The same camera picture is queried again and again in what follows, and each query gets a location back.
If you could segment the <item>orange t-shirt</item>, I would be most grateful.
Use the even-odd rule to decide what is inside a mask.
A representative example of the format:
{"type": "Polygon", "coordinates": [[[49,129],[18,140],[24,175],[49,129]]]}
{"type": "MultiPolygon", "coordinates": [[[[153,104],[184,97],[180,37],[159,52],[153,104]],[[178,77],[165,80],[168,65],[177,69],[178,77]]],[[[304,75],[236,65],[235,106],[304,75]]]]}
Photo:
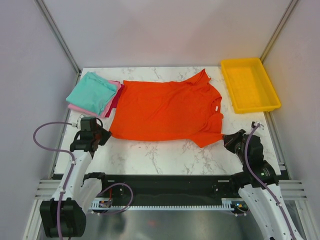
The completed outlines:
{"type": "Polygon", "coordinates": [[[224,116],[210,80],[204,69],[184,81],[125,80],[109,130],[122,140],[214,144],[223,139],[224,116]]]}

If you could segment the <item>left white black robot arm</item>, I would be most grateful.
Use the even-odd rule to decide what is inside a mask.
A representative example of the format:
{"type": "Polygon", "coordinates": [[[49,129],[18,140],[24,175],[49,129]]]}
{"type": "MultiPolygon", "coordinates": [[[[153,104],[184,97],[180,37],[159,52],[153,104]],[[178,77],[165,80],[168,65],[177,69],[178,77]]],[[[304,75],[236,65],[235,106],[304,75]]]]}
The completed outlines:
{"type": "Polygon", "coordinates": [[[83,117],[69,149],[70,155],[65,173],[49,200],[41,203],[39,211],[45,235],[48,238],[75,238],[84,234],[86,213],[96,196],[104,197],[110,185],[105,174],[86,170],[98,147],[104,146],[111,132],[103,128],[96,117],[83,117]]]}

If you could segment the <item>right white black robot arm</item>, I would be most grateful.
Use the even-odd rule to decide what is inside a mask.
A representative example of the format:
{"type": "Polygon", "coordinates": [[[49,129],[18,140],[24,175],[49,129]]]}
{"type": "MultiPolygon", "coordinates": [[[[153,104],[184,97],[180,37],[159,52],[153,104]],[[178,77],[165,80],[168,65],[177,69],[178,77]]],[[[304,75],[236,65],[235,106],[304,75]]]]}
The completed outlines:
{"type": "Polygon", "coordinates": [[[241,129],[225,134],[224,148],[237,155],[242,171],[230,177],[229,191],[248,206],[265,240],[301,240],[285,205],[278,177],[264,159],[259,136],[241,129]]]}

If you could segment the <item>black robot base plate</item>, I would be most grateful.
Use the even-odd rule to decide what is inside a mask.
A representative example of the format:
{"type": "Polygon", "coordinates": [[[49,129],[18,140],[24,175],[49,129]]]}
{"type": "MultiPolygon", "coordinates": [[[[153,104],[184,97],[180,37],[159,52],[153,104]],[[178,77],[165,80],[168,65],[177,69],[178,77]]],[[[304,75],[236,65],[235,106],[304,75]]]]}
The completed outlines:
{"type": "Polygon", "coordinates": [[[102,182],[100,197],[111,197],[116,204],[195,205],[220,204],[222,199],[240,196],[229,175],[111,175],[88,173],[84,179],[102,182]]]}

